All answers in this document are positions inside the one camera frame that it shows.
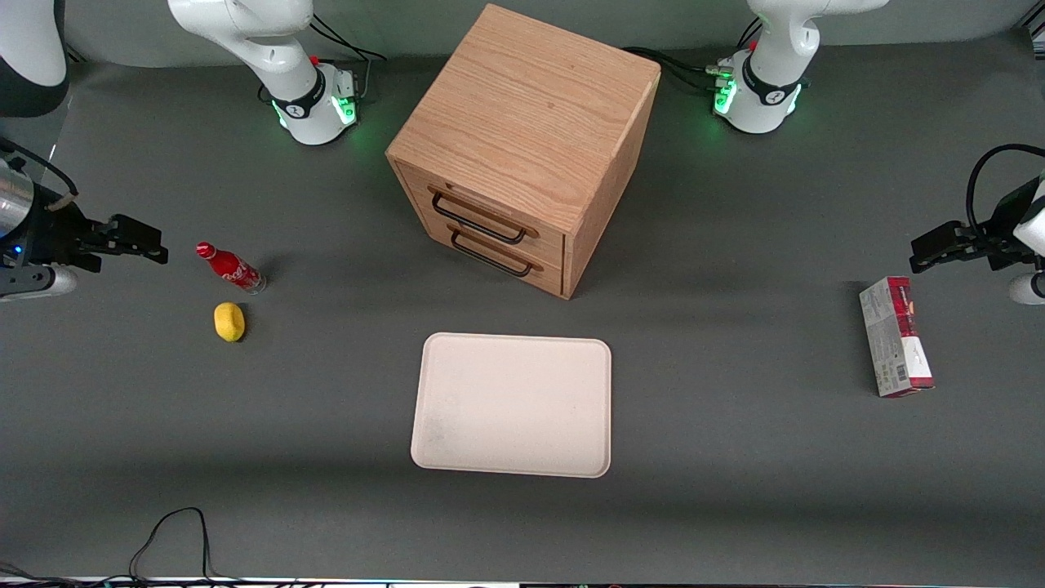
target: green led light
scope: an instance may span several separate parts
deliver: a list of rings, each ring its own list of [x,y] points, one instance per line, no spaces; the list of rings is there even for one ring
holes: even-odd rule
[[[286,120],[283,120],[283,113],[279,111],[279,107],[276,105],[276,100],[272,101],[272,109],[276,111],[276,116],[279,117],[279,125],[286,128]]]
[[[794,112],[794,104],[798,103],[798,94],[800,92],[802,92],[802,84],[798,84],[798,87],[794,89],[794,97],[791,98],[791,105],[787,107],[788,114]]]
[[[719,95],[715,98],[715,110],[719,114],[725,114],[729,112],[729,107],[733,105],[733,98],[737,95],[737,83],[733,79],[719,90]]]
[[[330,103],[333,104],[334,110],[338,111],[338,116],[341,117],[341,121],[345,123],[346,126],[355,122],[355,101],[351,98],[339,98],[338,96],[330,96]]]

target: cardboard box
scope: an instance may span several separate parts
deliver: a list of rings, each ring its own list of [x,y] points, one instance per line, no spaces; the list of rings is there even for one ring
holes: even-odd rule
[[[863,324],[875,362],[878,396],[900,398],[934,387],[914,330],[909,277],[886,277],[860,292]]]

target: coca-cola bottle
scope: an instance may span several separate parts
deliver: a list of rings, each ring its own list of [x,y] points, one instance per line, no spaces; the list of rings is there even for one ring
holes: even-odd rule
[[[217,249],[207,241],[196,244],[196,253],[207,259],[214,273],[226,281],[231,281],[242,287],[251,296],[264,289],[264,276],[250,263],[240,259],[239,255]]]

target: wooden drawer cabinet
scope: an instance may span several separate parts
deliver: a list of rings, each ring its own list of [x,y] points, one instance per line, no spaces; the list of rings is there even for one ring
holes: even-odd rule
[[[570,299],[659,77],[653,62],[490,4],[386,155],[435,240]]]

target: drawer handle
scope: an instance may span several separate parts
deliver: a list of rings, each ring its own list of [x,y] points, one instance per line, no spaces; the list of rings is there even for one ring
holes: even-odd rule
[[[455,249],[457,249],[458,251],[460,251],[460,252],[464,253],[465,255],[471,257],[472,259],[479,259],[480,261],[483,261],[484,263],[493,265],[493,266],[497,267],[498,269],[505,272],[508,275],[513,275],[515,277],[526,277],[526,276],[530,275],[530,269],[533,268],[533,263],[528,262],[526,264],[525,268],[513,269],[512,267],[509,267],[508,265],[502,263],[501,261],[497,261],[495,259],[491,259],[491,258],[487,257],[486,255],[483,255],[479,251],[475,251],[473,249],[468,249],[464,244],[461,244],[460,242],[457,241],[457,237],[459,237],[459,236],[461,236],[461,231],[454,231],[454,234],[450,236],[450,242],[454,244]]]
[[[461,222],[462,225],[464,225],[464,226],[466,226],[466,227],[468,227],[470,229],[474,229],[474,230],[477,230],[477,231],[485,234],[486,236],[490,236],[490,237],[496,238],[501,242],[507,242],[508,244],[518,244],[519,241],[522,240],[522,237],[526,236],[526,229],[525,228],[520,228],[519,229],[519,233],[517,235],[515,235],[515,236],[508,236],[507,234],[501,234],[500,232],[497,232],[495,230],[488,229],[488,228],[484,227],[483,225],[480,225],[479,222],[475,222],[474,220],[469,220],[468,218],[465,218],[461,214],[458,214],[458,213],[455,213],[455,212],[450,212],[449,210],[447,210],[447,209],[439,206],[439,201],[442,199],[442,198],[443,198],[442,192],[436,191],[436,195],[432,198],[432,207],[436,209],[436,212],[439,212],[440,214],[442,214],[443,216],[446,216],[447,218],[452,218],[452,219]]]

